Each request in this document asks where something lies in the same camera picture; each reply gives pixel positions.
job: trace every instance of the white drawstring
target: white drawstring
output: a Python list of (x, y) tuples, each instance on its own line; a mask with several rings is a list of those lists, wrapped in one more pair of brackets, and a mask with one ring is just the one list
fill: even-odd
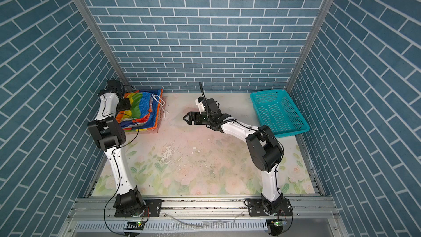
[(164, 111), (164, 118), (166, 119), (167, 117), (165, 116), (165, 113), (168, 113), (168, 112), (165, 111), (165, 109), (164, 109), (165, 101), (156, 94), (152, 94), (152, 97), (155, 99), (156, 102), (158, 102), (161, 105), (162, 110)]

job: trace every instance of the basket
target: basket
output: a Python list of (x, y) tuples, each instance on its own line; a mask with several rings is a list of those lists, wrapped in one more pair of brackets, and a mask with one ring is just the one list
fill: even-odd
[(285, 90), (254, 92), (250, 98), (260, 124), (269, 126), (276, 138), (310, 130), (309, 124)]

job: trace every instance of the folded clothing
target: folded clothing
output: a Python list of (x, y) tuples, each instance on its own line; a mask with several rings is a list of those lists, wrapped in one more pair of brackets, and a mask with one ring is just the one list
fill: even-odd
[(162, 98), (162, 89), (138, 90), (124, 94), (124, 98), (130, 100), (130, 110), (118, 113), (117, 121), (124, 130), (152, 130), (157, 128), (160, 104), (157, 102)]

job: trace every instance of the metal corner post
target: metal corner post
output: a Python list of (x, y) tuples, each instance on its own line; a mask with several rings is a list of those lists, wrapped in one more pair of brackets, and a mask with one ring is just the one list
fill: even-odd
[(285, 87), (285, 90), (288, 93), (291, 92), (292, 87), (294, 86), (294, 83), (297, 80), (298, 74), (300, 73), (304, 62), (307, 56), (309, 55), (310, 49), (313, 46), (314, 40), (316, 39), (316, 36), (319, 33), (320, 28), (322, 27), (323, 21), (325, 20), (333, 1), (334, 0), (323, 0), (322, 6), (320, 7), (320, 11), (316, 17), (316, 20), (314, 21), (312, 29), (310, 30), (306, 44), (304, 45), (300, 56), (298, 57), (297, 63), (294, 69), (292, 70), (291, 77), (289, 78), (287, 86)]
[(108, 45), (108, 42), (105, 40), (101, 29), (99, 28), (98, 24), (96, 23), (95, 19), (93, 18), (91, 12), (89, 11), (89, 8), (86, 5), (85, 0), (73, 0), (75, 3), (77, 9), (79, 10), (80, 14), (82, 15), (83, 19), (85, 20), (87, 26), (91, 30), (93, 36), (95, 37), (96, 41), (98, 42), (99, 46), (103, 50), (104, 54), (108, 58), (109, 63), (115, 70), (117, 76), (120, 78), (120, 80), (123, 82), (124, 85), (126, 85), (126, 89), (128, 91), (132, 91), (130, 87), (130, 83), (127, 79), (127, 77), (124, 75), (124, 72), (122, 71), (120, 65), (118, 64), (118, 61), (116, 57), (114, 56), (114, 53), (112, 52), (111, 48)]

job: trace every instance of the blue brick wallpaper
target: blue brick wallpaper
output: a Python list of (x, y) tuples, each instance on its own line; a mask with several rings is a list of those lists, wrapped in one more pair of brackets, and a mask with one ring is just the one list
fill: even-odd
[(421, 0), (334, 0), (292, 97), (350, 236), (421, 236)]
[(283, 88), (322, 0), (85, 0), (131, 84)]
[(71, 0), (0, 0), (0, 236), (59, 232), (102, 157), (86, 121), (113, 73)]

